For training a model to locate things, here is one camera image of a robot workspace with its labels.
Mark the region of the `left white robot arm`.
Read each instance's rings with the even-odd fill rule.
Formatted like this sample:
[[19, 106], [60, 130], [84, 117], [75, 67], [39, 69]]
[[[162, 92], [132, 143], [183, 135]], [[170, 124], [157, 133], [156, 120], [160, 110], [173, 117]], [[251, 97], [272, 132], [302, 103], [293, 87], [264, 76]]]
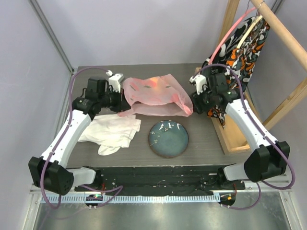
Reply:
[[72, 101], [68, 117], [49, 147], [28, 163], [35, 186], [66, 195], [73, 187], [86, 185], [91, 191], [101, 188], [102, 179], [98, 171], [85, 166], [67, 169], [68, 160], [83, 131], [90, 125], [101, 109], [123, 112], [130, 109], [124, 97], [124, 76], [115, 74], [107, 80], [92, 77], [80, 97]]

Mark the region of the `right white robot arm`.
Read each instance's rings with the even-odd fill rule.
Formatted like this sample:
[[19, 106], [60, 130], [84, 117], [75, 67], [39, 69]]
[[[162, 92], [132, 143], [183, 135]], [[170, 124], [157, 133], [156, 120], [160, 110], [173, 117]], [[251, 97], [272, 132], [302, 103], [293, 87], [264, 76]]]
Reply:
[[190, 84], [196, 92], [191, 95], [194, 110], [198, 114], [219, 106], [236, 123], [247, 143], [251, 155], [241, 164], [226, 166], [217, 176], [217, 185], [228, 189], [234, 180], [259, 182], [285, 173], [290, 147], [279, 142], [258, 120], [239, 88], [230, 89], [223, 74], [205, 77], [192, 76]]

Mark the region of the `pink plastic bag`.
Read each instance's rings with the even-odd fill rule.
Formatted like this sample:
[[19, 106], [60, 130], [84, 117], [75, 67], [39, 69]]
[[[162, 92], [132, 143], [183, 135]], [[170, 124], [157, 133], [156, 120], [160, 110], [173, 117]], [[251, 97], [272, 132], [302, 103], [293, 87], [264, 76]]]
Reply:
[[190, 116], [193, 104], [187, 92], [171, 74], [160, 77], [163, 84], [160, 92], [150, 89], [147, 85], [149, 78], [127, 78], [123, 82], [123, 90], [131, 109], [118, 115]]

